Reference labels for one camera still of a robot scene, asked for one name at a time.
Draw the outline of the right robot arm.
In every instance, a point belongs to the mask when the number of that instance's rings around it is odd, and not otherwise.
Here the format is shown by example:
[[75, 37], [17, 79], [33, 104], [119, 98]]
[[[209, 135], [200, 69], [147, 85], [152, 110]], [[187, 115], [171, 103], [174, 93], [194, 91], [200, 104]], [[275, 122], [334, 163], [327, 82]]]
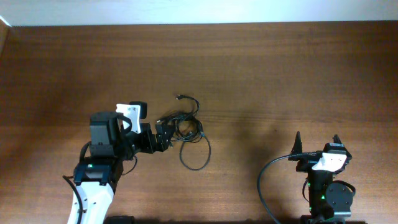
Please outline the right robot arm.
[[300, 133], [296, 133], [290, 152], [290, 161], [295, 161], [296, 171], [307, 174], [302, 193], [308, 191], [310, 214], [302, 215], [300, 223], [344, 223], [351, 216], [351, 206], [356, 194], [353, 185], [336, 180], [352, 160], [338, 135], [325, 144], [321, 151], [303, 152]]

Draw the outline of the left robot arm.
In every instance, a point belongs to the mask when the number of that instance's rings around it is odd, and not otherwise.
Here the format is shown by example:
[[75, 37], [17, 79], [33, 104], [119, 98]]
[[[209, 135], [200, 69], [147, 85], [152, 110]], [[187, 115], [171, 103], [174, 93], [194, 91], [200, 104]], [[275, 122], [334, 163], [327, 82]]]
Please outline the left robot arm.
[[142, 133], [132, 131], [132, 121], [122, 113], [102, 111], [91, 115], [91, 141], [80, 151], [71, 177], [64, 177], [73, 190], [68, 223], [103, 223], [124, 161], [136, 160], [137, 153], [164, 152], [170, 146], [174, 128], [156, 124], [153, 134], [149, 123], [139, 124]]

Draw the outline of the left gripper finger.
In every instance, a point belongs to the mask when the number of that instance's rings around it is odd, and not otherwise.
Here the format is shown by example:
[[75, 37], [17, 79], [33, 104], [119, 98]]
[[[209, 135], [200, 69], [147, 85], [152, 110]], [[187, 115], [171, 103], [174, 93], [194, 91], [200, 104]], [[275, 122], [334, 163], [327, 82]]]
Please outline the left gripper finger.
[[173, 134], [156, 134], [157, 151], [166, 151], [171, 143]]
[[155, 125], [155, 129], [157, 134], [162, 135], [163, 137], [171, 137], [174, 135], [175, 128], [172, 125], [168, 125], [166, 123], [157, 123]]

